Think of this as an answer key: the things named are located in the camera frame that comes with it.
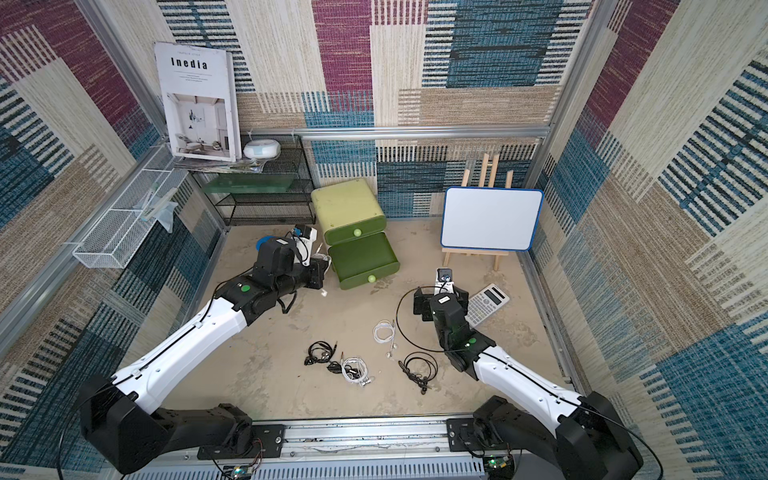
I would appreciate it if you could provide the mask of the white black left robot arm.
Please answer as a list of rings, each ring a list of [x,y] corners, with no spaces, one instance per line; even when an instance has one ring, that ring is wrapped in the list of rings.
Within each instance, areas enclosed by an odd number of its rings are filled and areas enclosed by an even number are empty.
[[[112,376],[96,374],[80,388],[75,407],[82,436],[121,474],[158,456],[210,448],[234,458],[256,453],[251,418],[222,403],[170,410],[162,403],[203,360],[264,313],[292,307],[284,296],[320,290],[329,261],[313,254],[315,228],[297,225],[262,241],[254,265],[218,285],[206,306],[176,332]]]

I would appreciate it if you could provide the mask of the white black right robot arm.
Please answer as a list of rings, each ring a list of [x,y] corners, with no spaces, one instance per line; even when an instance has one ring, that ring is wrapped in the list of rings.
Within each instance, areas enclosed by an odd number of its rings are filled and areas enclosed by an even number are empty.
[[[473,380],[497,390],[473,415],[470,441],[528,451],[567,479],[632,479],[646,442],[603,395],[581,395],[514,360],[466,315],[469,297],[454,286],[418,286],[413,312],[433,323],[438,352]]]

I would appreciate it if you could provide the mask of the green drawer cabinet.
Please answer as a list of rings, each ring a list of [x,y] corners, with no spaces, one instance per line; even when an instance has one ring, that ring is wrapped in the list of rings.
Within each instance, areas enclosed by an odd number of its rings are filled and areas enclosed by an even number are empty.
[[[316,189],[311,199],[341,289],[375,283],[399,271],[385,234],[386,216],[366,180]]]

